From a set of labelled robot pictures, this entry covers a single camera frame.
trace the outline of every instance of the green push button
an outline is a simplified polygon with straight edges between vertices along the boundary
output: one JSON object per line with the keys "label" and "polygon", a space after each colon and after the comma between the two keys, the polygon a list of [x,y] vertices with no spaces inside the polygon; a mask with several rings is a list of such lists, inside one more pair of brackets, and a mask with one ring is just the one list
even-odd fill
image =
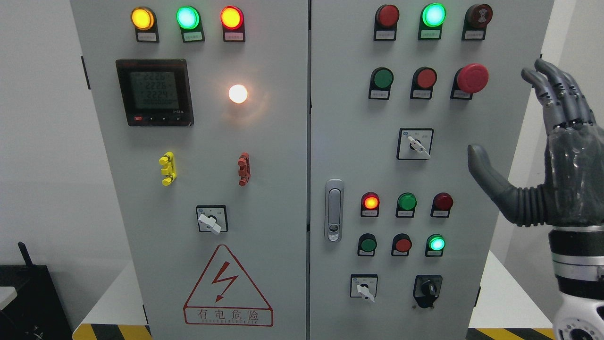
{"label": "green push button", "polygon": [[383,68],[375,73],[373,76],[373,83],[379,88],[387,88],[392,85],[394,81],[394,75],[386,68]]}
{"label": "green push button", "polygon": [[377,247],[378,244],[375,242],[375,240],[372,240],[371,238],[368,238],[361,242],[361,250],[363,250],[364,252],[370,253],[376,250]]}
{"label": "green push button", "polygon": [[407,192],[399,197],[399,207],[403,210],[413,210],[417,206],[417,200],[414,194]]}

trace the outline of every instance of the illuminated red light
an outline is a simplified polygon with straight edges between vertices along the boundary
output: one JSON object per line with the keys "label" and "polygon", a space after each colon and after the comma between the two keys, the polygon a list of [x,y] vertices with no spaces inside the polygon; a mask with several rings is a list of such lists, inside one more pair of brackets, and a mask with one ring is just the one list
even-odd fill
{"label": "illuminated red light", "polygon": [[379,206],[379,197],[373,193],[367,193],[363,196],[363,207],[365,209],[376,209]]}
{"label": "illuminated red light", "polygon": [[235,6],[226,6],[220,13],[220,21],[229,30],[236,30],[243,25],[243,12]]}

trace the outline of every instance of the red indicator light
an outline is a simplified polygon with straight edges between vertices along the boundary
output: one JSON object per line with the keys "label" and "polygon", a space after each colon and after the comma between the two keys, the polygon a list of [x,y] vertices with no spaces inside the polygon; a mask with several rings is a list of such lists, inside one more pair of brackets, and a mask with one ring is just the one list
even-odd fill
{"label": "red indicator light", "polygon": [[434,207],[438,210],[449,211],[453,207],[453,198],[446,192],[441,192],[434,197]]}
{"label": "red indicator light", "polygon": [[368,192],[362,198],[363,208],[376,209],[379,206],[379,197],[375,192]]}
{"label": "red indicator light", "polygon": [[395,5],[383,5],[378,9],[376,19],[383,28],[390,28],[399,21],[399,9]]}
{"label": "red indicator light", "polygon": [[457,74],[457,86],[465,93],[481,91],[489,82],[489,70],[481,64],[469,64]]}
{"label": "red indicator light", "polygon": [[363,202],[363,205],[367,209],[375,209],[379,206],[379,200],[377,197],[367,197]]}
{"label": "red indicator light", "polygon": [[436,72],[431,68],[423,69],[417,75],[416,83],[421,88],[431,88],[436,83]]}
{"label": "red indicator light", "polygon": [[243,12],[235,6],[226,6],[220,13],[220,21],[229,30],[236,30],[243,25]]}

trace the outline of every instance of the electrical hazard warning sign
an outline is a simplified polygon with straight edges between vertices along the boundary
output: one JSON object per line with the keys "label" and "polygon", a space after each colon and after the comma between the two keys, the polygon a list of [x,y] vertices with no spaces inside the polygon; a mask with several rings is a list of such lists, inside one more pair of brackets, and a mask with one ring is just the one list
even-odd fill
{"label": "electrical hazard warning sign", "polygon": [[183,306],[189,325],[272,327],[273,311],[226,244],[219,244]]}

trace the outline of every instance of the robot finger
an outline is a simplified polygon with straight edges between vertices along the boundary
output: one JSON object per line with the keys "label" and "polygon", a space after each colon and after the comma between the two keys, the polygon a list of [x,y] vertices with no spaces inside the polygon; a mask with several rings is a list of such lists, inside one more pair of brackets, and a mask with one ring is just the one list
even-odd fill
{"label": "robot finger", "polygon": [[579,107],[579,117],[584,121],[590,124],[595,124],[596,119],[594,118],[594,111],[590,109],[590,106],[587,104],[587,100],[581,92],[579,88],[579,84],[574,80],[573,76],[566,72],[562,72],[564,74],[564,78],[567,81],[568,87],[574,93],[574,97],[577,100],[577,106]]}
{"label": "robot finger", "polygon": [[547,79],[529,68],[523,68],[521,76],[528,83],[535,87],[535,94],[541,106],[543,106],[543,122],[545,123],[545,132],[549,135],[550,131],[557,127],[565,127],[567,118],[560,101],[556,98],[554,90],[547,82]]}
{"label": "robot finger", "polygon": [[564,78],[562,70],[543,59],[535,60],[535,68],[537,71],[543,73],[547,77],[547,80],[549,80],[556,97],[562,104],[567,125],[574,125],[575,123],[580,122],[577,101]]}

